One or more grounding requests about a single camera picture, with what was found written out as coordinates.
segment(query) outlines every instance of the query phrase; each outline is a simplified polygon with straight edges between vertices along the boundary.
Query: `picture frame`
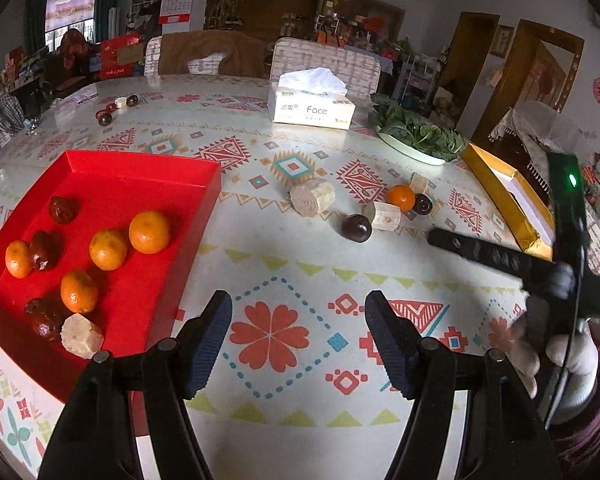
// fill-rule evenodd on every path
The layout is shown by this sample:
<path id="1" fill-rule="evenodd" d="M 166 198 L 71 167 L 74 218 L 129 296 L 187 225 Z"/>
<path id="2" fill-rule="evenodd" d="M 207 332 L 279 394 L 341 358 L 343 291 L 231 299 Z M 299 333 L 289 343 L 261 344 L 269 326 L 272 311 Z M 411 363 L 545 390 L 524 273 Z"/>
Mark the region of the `picture frame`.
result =
<path id="1" fill-rule="evenodd" d="M 514 30 L 515 29 L 513 27 L 507 27 L 507 25 L 498 25 L 491 43 L 489 54 L 492 56 L 506 58 L 507 53 L 509 52 L 509 47 L 513 41 Z"/>

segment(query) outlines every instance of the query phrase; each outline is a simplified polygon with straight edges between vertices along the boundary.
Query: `red tray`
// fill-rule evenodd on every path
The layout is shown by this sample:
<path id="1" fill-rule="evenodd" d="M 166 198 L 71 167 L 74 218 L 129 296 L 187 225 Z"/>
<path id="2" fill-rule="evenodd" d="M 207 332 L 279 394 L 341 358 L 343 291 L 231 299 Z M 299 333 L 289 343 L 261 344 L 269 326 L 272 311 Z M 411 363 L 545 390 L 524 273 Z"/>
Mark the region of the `red tray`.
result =
<path id="1" fill-rule="evenodd" d="M 88 361 L 35 335 L 24 306 L 59 289 L 62 277 L 83 269 L 98 282 L 100 299 L 89 318 L 104 330 L 103 348 L 116 356 L 143 352 L 168 337 L 200 239 L 220 193 L 220 164 L 178 156 L 116 152 L 64 152 L 29 189 L 0 231 L 0 346 L 37 384 L 68 399 Z M 56 224 L 48 214 L 53 195 L 75 198 L 77 217 Z M 129 245 L 125 263 L 103 272 L 89 257 L 102 229 L 125 229 L 136 213 L 159 210 L 170 220 L 171 242 L 158 254 Z M 4 265 L 10 242 L 56 231 L 63 253 L 55 269 L 23 280 Z"/>

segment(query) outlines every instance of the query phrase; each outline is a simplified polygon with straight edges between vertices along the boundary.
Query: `shoe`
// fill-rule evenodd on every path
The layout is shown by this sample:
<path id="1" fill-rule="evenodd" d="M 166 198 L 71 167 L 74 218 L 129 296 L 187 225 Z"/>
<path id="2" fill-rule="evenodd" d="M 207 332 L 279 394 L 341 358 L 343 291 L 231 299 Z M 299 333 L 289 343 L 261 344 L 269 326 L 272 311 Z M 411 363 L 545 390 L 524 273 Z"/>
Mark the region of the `shoe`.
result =
<path id="1" fill-rule="evenodd" d="M 239 16 L 227 16 L 225 23 L 227 25 L 244 25 L 244 22 L 240 19 Z"/>

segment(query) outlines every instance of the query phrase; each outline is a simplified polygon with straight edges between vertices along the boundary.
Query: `cable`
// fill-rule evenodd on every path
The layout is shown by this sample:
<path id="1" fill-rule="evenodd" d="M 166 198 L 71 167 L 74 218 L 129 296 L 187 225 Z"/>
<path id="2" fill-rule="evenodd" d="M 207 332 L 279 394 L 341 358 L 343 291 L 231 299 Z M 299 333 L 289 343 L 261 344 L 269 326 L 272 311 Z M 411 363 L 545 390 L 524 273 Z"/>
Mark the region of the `cable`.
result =
<path id="1" fill-rule="evenodd" d="M 562 367 L 560 368 L 560 374 L 558 375 L 558 381 L 555 384 L 554 394 L 552 395 L 551 401 L 549 402 L 549 408 L 544 414 L 544 428 L 546 430 L 549 429 L 549 424 L 551 423 L 551 418 L 554 416 L 554 411 L 557 407 L 557 404 L 562 399 L 562 394 L 558 396 L 560 392 L 560 385 L 564 381 L 564 376 L 567 372 L 567 363 L 569 362 L 569 357 L 571 357 L 571 345 L 573 343 L 573 338 L 575 337 L 576 327 L 578 325 L 578 306 L 580 304 L 580 289 L 582 288 L 582 277 L 584 275 L 584 263 L 585 263 L 585 255 L 584 255 L 584 247 L 580 247 L 580 270 L 576 277 L 575 283 L 575 301 L 573 307 L 573 323 L 571 324 L 571 333 L 569 334 L 569 339 L 567 340 L 567 348 L 564 352 L 564 361 L 562 362 Z"/>

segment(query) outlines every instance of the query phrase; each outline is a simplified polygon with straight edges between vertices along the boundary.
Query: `spinach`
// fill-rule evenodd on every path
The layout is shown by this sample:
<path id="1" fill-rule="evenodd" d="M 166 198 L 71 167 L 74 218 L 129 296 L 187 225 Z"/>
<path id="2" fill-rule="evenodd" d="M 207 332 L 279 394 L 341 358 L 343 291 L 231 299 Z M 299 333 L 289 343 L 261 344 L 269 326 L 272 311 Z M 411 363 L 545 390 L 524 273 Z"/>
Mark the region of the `spinach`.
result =
<path id="1" fill-rule="evenodd" d="M 371 100 L 374 102 L 374 111 L 369 114 L 371 126 L 415 150 L 449 162 L 467 146 L 455 130 L 425 122 L 420 114 L 405 110 L 389 96 L 371 94 Z"/>

